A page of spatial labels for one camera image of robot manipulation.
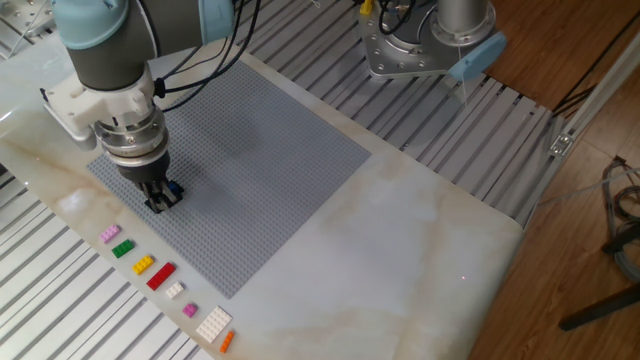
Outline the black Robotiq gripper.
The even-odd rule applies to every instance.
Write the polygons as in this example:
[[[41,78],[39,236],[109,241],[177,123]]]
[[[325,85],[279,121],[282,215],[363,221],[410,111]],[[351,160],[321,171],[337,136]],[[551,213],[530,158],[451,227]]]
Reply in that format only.
[[[170,155],[166,151],[158,159],[142,166],[117,165],[119,173],[134,182],[145,197],[144,204],[155,214],[163,211],[162,206],[174,206],[183,199],[183,187],[173,180],[167,180]]]

